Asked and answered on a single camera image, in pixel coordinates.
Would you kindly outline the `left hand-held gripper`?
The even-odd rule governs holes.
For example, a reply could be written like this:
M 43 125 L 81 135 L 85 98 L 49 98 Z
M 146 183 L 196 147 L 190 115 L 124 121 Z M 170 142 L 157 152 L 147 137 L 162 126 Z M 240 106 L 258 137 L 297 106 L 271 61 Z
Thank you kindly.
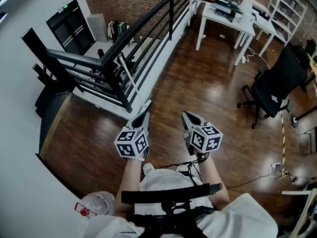
M 146 133 L 149 132 L 150 112 L 144 111 L 130 119 L 126 124 L 129 129 L 122 129 L 114 144 L 122 158 L 143 161 L 149 154 Z

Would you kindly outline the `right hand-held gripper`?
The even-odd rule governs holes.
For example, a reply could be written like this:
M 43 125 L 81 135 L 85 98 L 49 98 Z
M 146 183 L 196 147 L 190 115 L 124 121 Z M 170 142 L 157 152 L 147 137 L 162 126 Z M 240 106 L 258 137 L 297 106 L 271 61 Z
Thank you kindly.
M 202 116 L 193 112 L 183 111 L 182 123 L 184 129 L 189 133 L 189 136 L 185 138 L 185 142 L 190 155 L 194 155 L 194 151 L 200 154 L 207 154 L 219 149 L 223 133 Z

